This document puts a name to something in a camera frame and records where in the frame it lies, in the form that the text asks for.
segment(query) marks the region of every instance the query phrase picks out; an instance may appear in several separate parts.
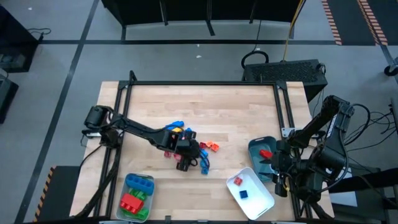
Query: wooden tabletop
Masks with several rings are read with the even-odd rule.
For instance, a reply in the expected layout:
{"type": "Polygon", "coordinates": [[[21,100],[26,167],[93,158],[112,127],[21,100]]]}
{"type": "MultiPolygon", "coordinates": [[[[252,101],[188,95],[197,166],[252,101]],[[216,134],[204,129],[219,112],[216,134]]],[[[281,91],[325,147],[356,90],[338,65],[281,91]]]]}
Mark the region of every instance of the wooden tabletop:
{"type": "MultiPolygon", "coordinates": [[[[103,82],[98,105],[114,106],[118,82],[103,82]]],[[[304,127],[310,112],[303,85],[287,84],[295,126],[304,127]]],[[[126,95],[124,90],[121,108],[126,95]]],[[[284,112],[285,125],[288,126],[284,112]]],[[[250,140],[273,136],[280,139],[279,122],[271,86],[159,86],[136,85],[132,88],[129,119],[152,128],[162,128],[173,121],[182,120],[185,127],[197,132],[197,141],[213,141],[220,145],[217,153],[209,151],[211,163],[208,175],[202,175],[200,166],[188,172],[175,169],[176,161],[166,159],[164,152],[151,146],[145,139],[124,136],[118,183],[114,195],[111,218],[116,218],[124,178],[128,173],[151,175],[155,179],[155,192],[150,220],[247,220],[226,187],[226,179],[244,167],[252,167],[248,156],[250,140]]],[[[88,141],[85,156],[97,147],[99,139],[88,141]]],[[[81,169],[70,215],[77,214],[98,188],[105,149],[93,154],[81,169]]],[[[308,157],[306,149],[303,157],[308,157]]],[[[265,184],[274,196],[275,205],[257,220],[294,220],[289,196],[274,193],[274,184],[265,184]]],[[[100,215],[105,214],[108,191],[103,196],[100,215]]],[[[333,209],[328,192],[322,193],[319,204],[331,216],[333,209]]]]}

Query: yellow cable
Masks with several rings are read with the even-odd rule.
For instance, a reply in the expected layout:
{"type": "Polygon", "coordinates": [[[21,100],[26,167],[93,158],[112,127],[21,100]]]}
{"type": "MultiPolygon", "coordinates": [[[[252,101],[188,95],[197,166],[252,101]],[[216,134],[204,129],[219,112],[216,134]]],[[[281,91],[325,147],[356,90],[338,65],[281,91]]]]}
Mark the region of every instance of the yellow cable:
{"type": "Polygon", "coordinates": [[[292,22],[290,23],[290,29],[289,29],[289,33],[287,34],[286,43],[285,43],[285,52],[284,52],[283,60],[285,60],[286,53],[287,53],[287,44],[289,43],[289,37],[290,37],[290,34],[292,33],[292,29],[293,29],[293,25],[295,24],[295,20],[297,19],[297,16],[299,16],[298,14],[302,7],[302,4],[303,4],[303,0],[300,0],[300,2],[298,2],[298,6],[297,6],[296,12],[294,14],[294,17],[292,19],[292,22]]]}

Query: gray floor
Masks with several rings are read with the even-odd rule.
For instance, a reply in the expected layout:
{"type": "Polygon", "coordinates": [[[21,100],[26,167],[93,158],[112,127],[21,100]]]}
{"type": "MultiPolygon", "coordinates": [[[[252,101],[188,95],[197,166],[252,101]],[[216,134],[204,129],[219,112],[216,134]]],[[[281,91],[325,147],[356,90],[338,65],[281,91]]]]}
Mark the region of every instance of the gray floor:
{"type": "MultiPolygon", "coordinates": [[[[49,27],[48,40],[78,40],[81,37],[93,0],[2,0],[1,4],[26,28],[49,27]]],[[[136,39],[255,39],[259,21],[219,21],[210,37],[201,22],[171,22],[127,27],[127,40],[136,39]]],[[[286,38],[288,24],[264,22],[260,39],[286,38]]],[[[121,26],[99,3],[87,39],[119,40],[121,26]]],[[[295,28],[298,40],[333,40],[320,0],[308,0],[295,28]]],[[[240,60],[253,45],[85,45],[79,59],[55,134],[39,176],[25,221],[31,221],[39,201],[45,176],[52,165],[78,165],[83,159],[80,131],[88,108],[97,100],[102,81],[127,79],[134,70],[140,80],[240,80],[240,60]]],[[[282,60],[283,45],[259,45],[271,62],[282,60]]],[[[398,47],[389,47],[398,55],[398,47]]],[[[6,122],[0,126],[0,220],[14,221],[27,183],[35,166],[55,110],[62,86],[69,72],[76,45],[40,45],[27,73],[10,74],[20,88],[6,122]]],[[[389,98],[396,95],[394,78],[381,72],[386,60],[379,47],[344,47],[337,45],[291,45],[287,60],[318,58],[327,68],[329,85],[325,96],[334,94],[353,103],[365,104],[371,111],[388,112],[389,98]]],[[[261,63],[253,57],[249,63],[261,63]]],[[[310,103],[312,111],[316,100],[310,103]]],[[[365,120],[360,109],[351,120],[355,129],[365,120]]],[[[367,146],[384,136],[382,126],[372,126],[352,144],[367,146]]],[[[358,162],[381,169],[397,167],[398,143],[393,134],[383,144],[355,151],[358,162]]]]}

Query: plastic tray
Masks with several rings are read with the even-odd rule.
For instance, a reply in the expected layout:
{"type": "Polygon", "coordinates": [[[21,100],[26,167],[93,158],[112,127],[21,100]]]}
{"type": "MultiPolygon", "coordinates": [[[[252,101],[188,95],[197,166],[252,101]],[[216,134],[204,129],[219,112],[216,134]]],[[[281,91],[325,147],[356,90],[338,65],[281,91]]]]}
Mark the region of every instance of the plastic tray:
{"type": "MultiPolygon", "coordinates": [[[[138,176],[138,177],[142,177],[142,178],[151,180],[151,181],[154,183],[154,187],[156,187],[156,185],[155,185],[155,179],[154,179],[152,176],[149,176],[149,175],[142,175],[142,174],[132,174],[132,175],[136,175],[136,176],[138,176]]],[[[124,195],[125,193],[129,193],[129,191],[131,190],[131,188],[129,188],[129,186],[127,186],[127,184],[126,184],[126,177],[124,178],[124,184],[123,184],[123,188],[122,188],[122,194],[120,195],[119,201],[122,199],[122,197],[123,197],[123,195],[124,195]]],[[[135,222],[135,223],[143,223],[143,222],[145,222],[145,221],[148,219],[149,215],[150,215],[150,209],[151,209],[151,207],[152,207],[152,200],[153,200],[153,198],[154,198],[154,194],[155,194],[155,192],[154,192],[152,195],[147,195],[147,198],[146,198],[146,200],[145,200],[145,202],[144,202],[143,208],[148,208],[148,210],[149,210],[148,216],[147,216],[147,218],[146,218],[145,220],[139,220],[139,219],[130,218],[130,217],[126,216],[126,215],[123,213],[123,211],[122,211],[122,209],[121,209],[120,207],[118,207],[118,210],[116,211],[116,218],[118,218],[118,219],[120,219],[120,220],[135,222]]]]}
{"type": "Polygon", "coordinates": [[[275,204],[275,200],[250,167],[245,167],[226,181],[226,185],[244,214],[256,220],[275,204]],[[234,183],[236,177],[243,180],[240,186],[234,183]],[[248,197],[241,199],[239,192],[246,190],[248,197]]]}
{"type": "Polygon", "coordinates": [[[271,168],[270,164],[261,164],[260,162],[264,160],[262,156],[260,156],[260,150],[266,150],[274,153],[276,151],[276,139],[270,136],[253,139],[249,142],[249,157],[251,163],[253,164],[253,169],[256,175],[260,178],[261,181],[267,182],[272,180],[271,178],[260,175],[259,172],[267,173],[267,174],[275,174],[275,171],[271,168]]]}

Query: blue tray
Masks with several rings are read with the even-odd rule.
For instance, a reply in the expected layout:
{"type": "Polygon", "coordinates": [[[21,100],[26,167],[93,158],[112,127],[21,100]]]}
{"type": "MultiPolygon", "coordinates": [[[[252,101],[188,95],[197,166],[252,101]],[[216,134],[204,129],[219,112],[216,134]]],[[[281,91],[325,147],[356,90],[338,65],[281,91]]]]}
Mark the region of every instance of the blue tray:
{"type": "Polygon", "coordinates": [[[274,153],[276,151],[276,139],[271,136],[267,136],[253,139],[249,142],[249,157],[253,164],[253,170],[261,181],[267,182],[272,179],[265,175],[260,175],[259,172],[275,174],[275,171],[271,168],[270,164],[260,163],[264,160],[264,158],[260,156],[261,149],[274,153]]]}

